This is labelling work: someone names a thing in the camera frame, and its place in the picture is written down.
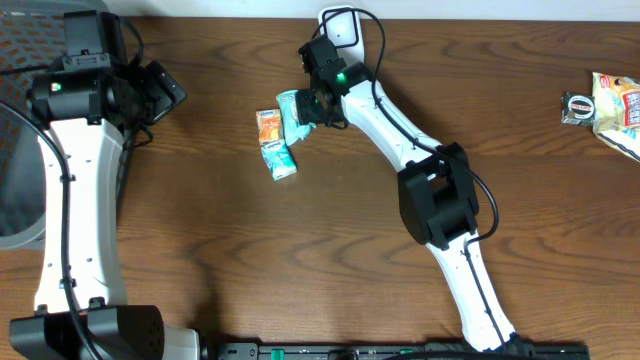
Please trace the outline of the teal plastic-wrapped packet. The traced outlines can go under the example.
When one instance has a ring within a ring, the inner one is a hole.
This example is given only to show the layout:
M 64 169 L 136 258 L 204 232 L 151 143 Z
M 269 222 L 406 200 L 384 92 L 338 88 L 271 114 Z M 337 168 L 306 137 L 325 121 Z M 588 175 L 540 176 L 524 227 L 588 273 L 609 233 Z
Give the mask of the teal plastic-wrapped packet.
M 316 127 L 315 124 L 303 125 L 300 122 L 297 111 L 296 94 L 297 90 L 288 90 L 276 96 L 276 101 L 278 102 L 281 112 L 284 139 L 287 146 L 292 146 L 297 141 L 304 140 Z

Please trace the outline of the orange tissue packet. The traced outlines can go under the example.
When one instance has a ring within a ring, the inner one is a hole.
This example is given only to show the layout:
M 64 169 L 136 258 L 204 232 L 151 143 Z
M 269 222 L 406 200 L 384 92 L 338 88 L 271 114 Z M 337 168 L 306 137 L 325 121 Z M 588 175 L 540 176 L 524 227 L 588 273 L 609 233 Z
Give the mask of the orange tissue packet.
M 261 145 L 282 139 L 281 112 L 279 109 L 256 112 L 258 140 Z

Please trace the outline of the teal tissue packet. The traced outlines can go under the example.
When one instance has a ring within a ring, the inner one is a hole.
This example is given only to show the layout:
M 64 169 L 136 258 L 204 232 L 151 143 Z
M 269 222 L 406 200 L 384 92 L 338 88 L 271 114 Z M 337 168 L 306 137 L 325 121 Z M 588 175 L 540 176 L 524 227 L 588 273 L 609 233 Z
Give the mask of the teal tissue packet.
M 274 181 L 278 181 L 297 172 L 296 163 L 284 140 L 273 141 L 262 145 L 261 153 Z

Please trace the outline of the cream snack bag blue trim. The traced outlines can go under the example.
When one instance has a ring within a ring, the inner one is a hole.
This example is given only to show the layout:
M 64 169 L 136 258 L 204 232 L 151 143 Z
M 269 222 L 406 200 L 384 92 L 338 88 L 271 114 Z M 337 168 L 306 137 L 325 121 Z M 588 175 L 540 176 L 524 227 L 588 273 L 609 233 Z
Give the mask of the cream snack bag blue trim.
M 609 147 L 639 161 L 639 81 L 593 72 L 594 135 Z

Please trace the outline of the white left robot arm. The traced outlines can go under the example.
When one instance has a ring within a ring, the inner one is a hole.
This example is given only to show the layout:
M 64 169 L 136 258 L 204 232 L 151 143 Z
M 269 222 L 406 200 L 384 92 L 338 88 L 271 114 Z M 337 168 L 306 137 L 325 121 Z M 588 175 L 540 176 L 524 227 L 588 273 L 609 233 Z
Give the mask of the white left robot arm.
M 44 161 L 46 244 L 34 313 L 12 320 L 9 335 L 28 359 L 215 355 L 199 331 L 128 301 L 116 231 L 121 158 L 186 94 L 159 63 L 127 55 L 127 26 L 110 12 L 66 13 L 65 53 L 27 94 L 23 121 Z

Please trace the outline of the black-white right robot arm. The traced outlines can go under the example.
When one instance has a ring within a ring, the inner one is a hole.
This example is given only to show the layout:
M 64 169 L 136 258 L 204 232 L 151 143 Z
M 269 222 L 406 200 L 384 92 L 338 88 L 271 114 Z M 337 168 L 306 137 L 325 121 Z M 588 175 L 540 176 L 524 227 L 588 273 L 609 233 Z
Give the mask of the black-white right robot arm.
M 456 303 L 463 336 L 481 352 L 504 352 L 515 336 L 484 266 L 476 192 L 486 184 L 464 149 L 447 146 L 416 127 L 386 96 L 377 73 L 348 64 L 325 35 L 298 51 L 310 86 L 296 96 L 304 124 L 360 129 L 397 172 L 402 222 L 436 258 Z

